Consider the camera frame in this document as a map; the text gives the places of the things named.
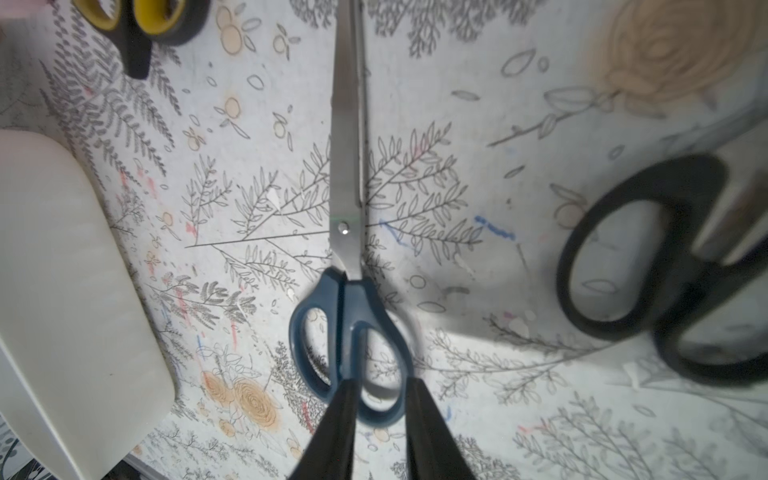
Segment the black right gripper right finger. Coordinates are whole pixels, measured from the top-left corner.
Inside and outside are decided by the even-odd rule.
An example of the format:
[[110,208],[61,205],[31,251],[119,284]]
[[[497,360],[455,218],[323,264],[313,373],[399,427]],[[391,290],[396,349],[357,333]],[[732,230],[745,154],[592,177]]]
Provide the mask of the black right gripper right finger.
[[474,479],[425,382],[406,382],[405,423],[409,479]]

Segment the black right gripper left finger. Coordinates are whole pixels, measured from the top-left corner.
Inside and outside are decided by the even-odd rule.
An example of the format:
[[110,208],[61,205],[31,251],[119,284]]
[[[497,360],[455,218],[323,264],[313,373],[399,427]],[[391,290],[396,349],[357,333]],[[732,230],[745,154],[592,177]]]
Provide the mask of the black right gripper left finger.
[[352,478],[360,390],[357,380],[340,383],[290,480]]

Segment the blue handled scissors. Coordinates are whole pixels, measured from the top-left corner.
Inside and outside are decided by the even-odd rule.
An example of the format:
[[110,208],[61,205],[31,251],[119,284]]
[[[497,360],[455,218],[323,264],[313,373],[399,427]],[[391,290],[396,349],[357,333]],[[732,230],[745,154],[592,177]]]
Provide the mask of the blue handled scissors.
[[[389,317],[373,280],[364,273],[366,212],[362,203],[366,91],[361,5],[342,1],[337,8],[330,131],[329,245],[331,265],[297,305],[289,322],[292,359],[305,385],[329,403],[345,380],[361,382],[367,335],[380,335],[393,350],[403,379],[414,374],[410,351]],[[313,368],[304,337],[307,313],[317,309],[327,320],[328,377]]]

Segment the small black handled scissors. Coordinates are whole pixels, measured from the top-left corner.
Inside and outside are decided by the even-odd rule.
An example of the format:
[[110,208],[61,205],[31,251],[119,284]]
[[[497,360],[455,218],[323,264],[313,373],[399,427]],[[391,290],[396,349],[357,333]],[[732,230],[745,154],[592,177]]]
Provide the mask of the small black handled scissors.
[[[692,252],[727,180],[728,168],[720,157],[695,153],[645,168],[600,198],[573,229],[558,262],[556,293],[566,318],[581,332],[601,340],[621,341],[649,331],[659,357],[680,376],[699,384],[737,388],[766,381],[766,354],[735,363],[705,364],[684,357],[679,350],[690,328],[767,269],[765,239],[731,265],[707,261]],[[629,312],[613,321],[592,319],[577,309],[571,294],[576,258],[604,218],[636,201],[667,208],[670,227]]]

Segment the black yellow handled scissors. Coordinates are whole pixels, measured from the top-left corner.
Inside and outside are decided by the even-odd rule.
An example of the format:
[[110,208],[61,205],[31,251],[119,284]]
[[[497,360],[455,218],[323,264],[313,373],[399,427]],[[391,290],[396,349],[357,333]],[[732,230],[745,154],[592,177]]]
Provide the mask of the black yellow handled scissors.
[[85,20],[115,46],[124,73],[136,80],[148,78],[152,46],[180,46],[204,27],[208,1],[116,1],[109,14],[98,1],[75,1]]

